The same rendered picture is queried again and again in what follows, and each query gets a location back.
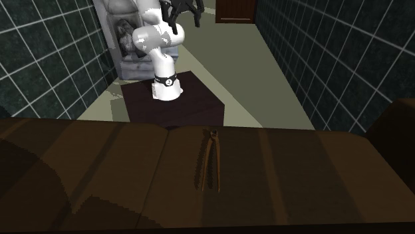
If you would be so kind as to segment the brown wooden door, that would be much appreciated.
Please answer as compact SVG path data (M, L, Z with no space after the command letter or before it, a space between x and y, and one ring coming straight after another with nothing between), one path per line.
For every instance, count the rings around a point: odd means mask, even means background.
M257 0L215 0L216 23L255 22Z

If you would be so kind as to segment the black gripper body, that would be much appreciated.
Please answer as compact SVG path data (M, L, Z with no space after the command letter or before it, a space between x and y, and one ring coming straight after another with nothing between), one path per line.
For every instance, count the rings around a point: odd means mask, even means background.
M159 2L162 10L167 11L169 14L186 11L203 13L204 11L203 0L159 0Z

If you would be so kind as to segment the dark robot stand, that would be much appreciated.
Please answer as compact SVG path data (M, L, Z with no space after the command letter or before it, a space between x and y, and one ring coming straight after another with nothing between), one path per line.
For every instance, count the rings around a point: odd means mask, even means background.
M179 73L178 80L184 91L172 101L152 98L153 80L122 85L129 120L165 128L223 126L225 104L193 72Z

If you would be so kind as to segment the brown sofa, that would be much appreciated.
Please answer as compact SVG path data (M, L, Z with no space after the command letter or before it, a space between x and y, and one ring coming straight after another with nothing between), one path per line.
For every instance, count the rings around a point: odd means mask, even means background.
M221 191L194 187L217 129ZM0 234L415 234L415 98L348 132L6 118Z

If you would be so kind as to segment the brown pincers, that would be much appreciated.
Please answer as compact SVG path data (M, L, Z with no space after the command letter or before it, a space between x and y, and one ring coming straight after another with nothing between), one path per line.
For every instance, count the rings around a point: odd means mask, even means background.
M194 187L221 191L220 142L217 129L203 129L203 138L196 158Z

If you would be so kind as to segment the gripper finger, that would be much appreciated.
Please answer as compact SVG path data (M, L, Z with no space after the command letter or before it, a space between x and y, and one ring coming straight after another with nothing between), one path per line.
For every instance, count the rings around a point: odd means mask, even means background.
M162 19L172 28L173 34L175 35L178 34L176 19L179 14L180 12L177 9L172 9L170 13L167 9L162 9Z
M202 13L204 12L204 7L194 7L192 5L192 13L194 14L194 24L196 27L200 27L200 19L202 17Z

